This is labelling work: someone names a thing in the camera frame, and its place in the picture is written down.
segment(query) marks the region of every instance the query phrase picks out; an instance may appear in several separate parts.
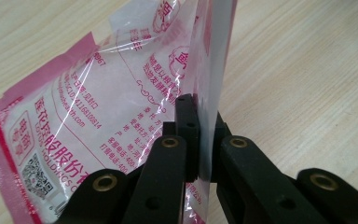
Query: wood grain surface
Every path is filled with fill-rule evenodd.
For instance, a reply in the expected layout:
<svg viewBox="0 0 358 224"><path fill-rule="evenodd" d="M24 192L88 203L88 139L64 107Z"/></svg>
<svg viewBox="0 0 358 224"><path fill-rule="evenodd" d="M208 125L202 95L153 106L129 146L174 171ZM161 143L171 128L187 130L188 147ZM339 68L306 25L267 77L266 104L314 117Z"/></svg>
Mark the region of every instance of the wood grain surface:
<svg viewBox="0 0 358 224"><path fill-rule="evenodd" d="M125 2L0 1L0 97ZM318 167L358 189L358 0L240 0L220 112L283 173ZM214 191L208 223L226 223Z"/></svg>

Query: crinkled plastic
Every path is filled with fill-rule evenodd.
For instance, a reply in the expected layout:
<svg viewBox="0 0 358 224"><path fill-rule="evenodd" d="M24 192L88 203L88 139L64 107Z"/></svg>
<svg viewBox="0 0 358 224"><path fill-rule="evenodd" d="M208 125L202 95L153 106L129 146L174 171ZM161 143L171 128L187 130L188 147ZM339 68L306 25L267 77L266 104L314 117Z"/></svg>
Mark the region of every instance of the crinkled plastic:
<svg viewBox="0 0 358 224"><path fill-rule="evenodd" d="M162 122L173 120L175 98L210 94L196 80L210 79L197 62L206 64L198 42L211 37L211 8L209 0L130 1L109 18L113 33L102 43L86 35L6 92L0 190L16 223L54 222L89 174L142 165ZM217 86L219 94L221 80ZM215 119L214 101L208 117ZM186 223L206 220L208 176L202 179L186 184Z"/></svg>

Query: red logo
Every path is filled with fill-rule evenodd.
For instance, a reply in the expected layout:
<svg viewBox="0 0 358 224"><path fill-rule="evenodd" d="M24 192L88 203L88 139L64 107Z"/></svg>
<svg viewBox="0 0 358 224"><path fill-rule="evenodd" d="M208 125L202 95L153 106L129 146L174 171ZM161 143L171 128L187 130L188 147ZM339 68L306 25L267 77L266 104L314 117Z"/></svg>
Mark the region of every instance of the red logo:
<svg viewBox="0 0 358 224"><path fill-rule="evenodd" d="M187 67L187 58L188 58L189 47L179 47L174 49L169 56L170 61L170 70L171 74L174 77L179 77L180 79L185 77L185 70Z"/></svg>
<svg viewBox="0 0 358 224"><path fill-rule="evenodd" d="M167 31L171 23L177 16L180 3L177 0L163 0L156 11L153 19L153 31L160 33Z"/></svg>
<svg viewBox="0 0 358 224"><path fill-rule="evenodd" d="M9 142L12 146L13 158L21 165L28 153L34 147L34 136L28 111L22 113L9 131Z"/></svg>

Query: pink packaging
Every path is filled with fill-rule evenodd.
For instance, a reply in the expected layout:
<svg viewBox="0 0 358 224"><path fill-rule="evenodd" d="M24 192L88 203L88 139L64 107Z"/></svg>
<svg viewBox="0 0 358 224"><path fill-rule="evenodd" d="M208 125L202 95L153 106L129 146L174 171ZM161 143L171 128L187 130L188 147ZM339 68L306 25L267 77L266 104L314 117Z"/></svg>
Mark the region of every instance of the pink packaging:
<svg viewBox="0 0 358 224"><path fill-rule="evenodd" d="M103 168L128 174L142 165L162 122L173 120L179 95L217 94L202 121L213 133L224 66L213 84L212 5L132 0L109 18L119 29L102 43L86 35L5 93L0 190L16 223L54 222L89 174ZM224 61L221 53L217 60ZM210 164L201 165L204 176L186 184L186 223L206 220Z"/></svg>

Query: qr code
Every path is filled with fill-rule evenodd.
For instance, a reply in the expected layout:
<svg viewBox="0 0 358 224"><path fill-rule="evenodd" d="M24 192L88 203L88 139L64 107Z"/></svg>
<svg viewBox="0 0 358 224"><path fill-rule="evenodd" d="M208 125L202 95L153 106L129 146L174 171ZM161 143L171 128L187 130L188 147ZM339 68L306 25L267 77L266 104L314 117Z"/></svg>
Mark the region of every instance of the qr code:
<svg viewBox="0 0 358 224"><path fill-rule="evenodd" d="M45 199L46 196L54 190L54 186L45 176L45 171L40 166L36 154L28 160L22 170L22 177L24 179L25 187L42 199Z"/></svg>

